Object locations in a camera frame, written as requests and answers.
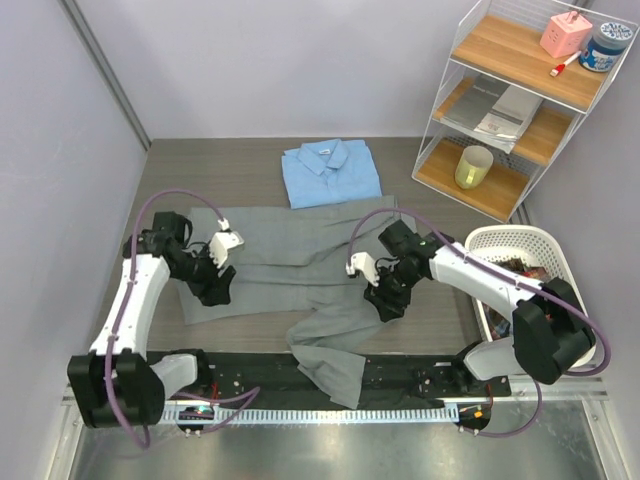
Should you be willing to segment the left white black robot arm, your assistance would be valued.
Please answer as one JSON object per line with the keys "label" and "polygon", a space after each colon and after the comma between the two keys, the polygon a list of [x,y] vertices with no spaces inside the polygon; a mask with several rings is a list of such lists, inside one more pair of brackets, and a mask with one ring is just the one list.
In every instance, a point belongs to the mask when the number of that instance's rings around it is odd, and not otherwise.
{"label": "left white black robot arm", "polygon": [[188,244],[193,224],[176,212],[157,212],[151,228],[124,244],[122,277],[108,317],[85,355],[74,355],[68,379],[86,426],[110,428],[125,418],[132,426],[159,422],[166,400],[183,391],[205,397],[213,375],[200,349],[169,352],[156,363],[147,343],[156,306],[174,279],[206,307],[228,305],[236,274],[231,251],[243,246],[227,220],[198,251]]}

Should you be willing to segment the grey long sleeve shirt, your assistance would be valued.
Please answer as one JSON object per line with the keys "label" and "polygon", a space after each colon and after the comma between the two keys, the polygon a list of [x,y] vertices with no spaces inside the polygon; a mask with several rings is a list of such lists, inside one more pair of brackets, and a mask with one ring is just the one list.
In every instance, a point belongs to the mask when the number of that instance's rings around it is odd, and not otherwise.
{"label": "grey long sleeve shirt", "polygon": [[298,369],[334,404],[358,406],[364,357],[355,348],[383,327],[365,300],[366,283],[345,271],[350,237],[374,257],[385,250],[379,234],[399,219],[393,196],[324,207],[224,209],[245,244],[231,256],[236,275],[228,305],[206,307],[178,283],[188,325],[227,317],[309,311],[287,333]]}

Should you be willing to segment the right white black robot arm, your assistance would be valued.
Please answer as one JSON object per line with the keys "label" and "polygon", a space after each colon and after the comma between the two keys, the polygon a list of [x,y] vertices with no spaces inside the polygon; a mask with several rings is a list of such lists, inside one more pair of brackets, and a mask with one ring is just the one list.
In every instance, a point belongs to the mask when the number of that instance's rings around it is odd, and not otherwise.
{"label": "right white black robot arm", "polygon": [[526,374],[551,385],[596,346],[572,285],[561,278],[540,281],[518,275],[472,254],[437,232],[421,236],[398,220],[379,236],[389,267],[366,252],[349,258],[347,272],[363,274],[364,297],[383,322],[403,317],[412,289],[424,279],[452,286],[489,306],[508,321],[506,337],[461,352],[451,371],[457,391],[472,395],[488,380]]}

